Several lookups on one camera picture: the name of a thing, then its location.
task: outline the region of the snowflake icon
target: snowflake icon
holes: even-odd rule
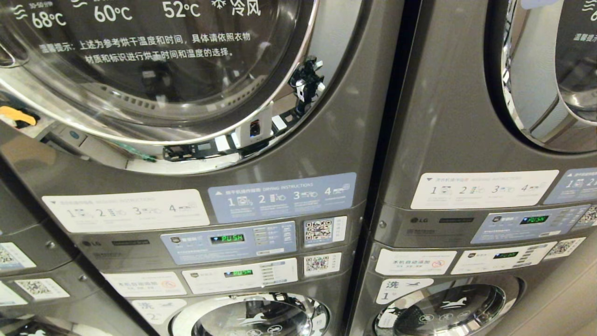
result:
[[[226,5],[226,0],[212,0],[211,5],[221,10]]]

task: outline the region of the yellow object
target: yellow object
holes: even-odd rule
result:
[[[9,106],[0,107],[0,114],[4,114],[14,121],[24,121],[25,123],[28,123],[31,126],[35,126],[37,124],[35,118],[31,117],[28,114],[25,114],[22,111],[19,111],[18,109],[14,109]]]

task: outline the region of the stacked washer dryer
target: stacked washer dryer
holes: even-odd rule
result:
[[[146,335],[138,322],[147,323],[77,257],[4,162],[0,200],[0,334]]]
[[[341,334],[402,2],[142,3],[8,1],[1,154],[160,335]]]
[[[490,334],[592,233],[595,13],[422,2],[350,336]]]

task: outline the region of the drying instructions label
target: drying instructions label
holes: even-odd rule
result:
[[[199,191],[43,196],[72,233],[161,230],[209,225]]]
[[[425,173],[412,209],[482,209],[537,204],[558,170],[497,173]]]
[[[455,256],[456,251],[403,252],[381,249],[375,271],[386,276],[442,275]]]
[[[306,256],[303,258],[304,276],[338,272],[341,259],[341,252]]]
[[[386,279],[381,283],[375,302],[378,304],[388,304],[406,294],[418,291],[432,284],[433,279],[430,278]]]
[[[27,304],[22,297],[0,281],[0,307]]]
[[[175,272],[104,274],[123,297],[167,297],[187,292]]]
[[[35,267],[35,263],[14,243],[0,243],[0,271]]]
[[[298,281],[296,258],[183,271],[193,294],[236,291]]]
[[[352,206],[356,173],[211,187],[221,224],[329,212]]]
[[[585,239],[587,239],[587,237],[561,240],[543,259],[554,259],[561,256],[569,256]]]
[[[537,265],[554,245],[556,242],[464,251],[452,269],[452,274],[493,272]]]
[[[170,315],[186,306],[183,299],[134,300],[133,307],[151,324],[160,325],[166,322]]]
[[[570,169],[543,204],[597,200],[597,168]]]
[[[58,298],[67,298],[70,295],[51,278],[15,280],[27,294],[34,300],[49,300]]]

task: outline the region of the digital display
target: digital display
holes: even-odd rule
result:
[[[253,270],[225,272],[224,277],[252,276]]]
[[[244,234],[227,234],[225,236],[210,237],[212,244],[238,243],[245,241]]]
[[[521,225],[524,224],[533,224],[533,223],[543,223],[547,221],[549,216],[535,216],[535,217],[525,217],[522,219]]]
[[[498,253],[494,255],[494,259],[511,258],[517,256],[518,252]]]

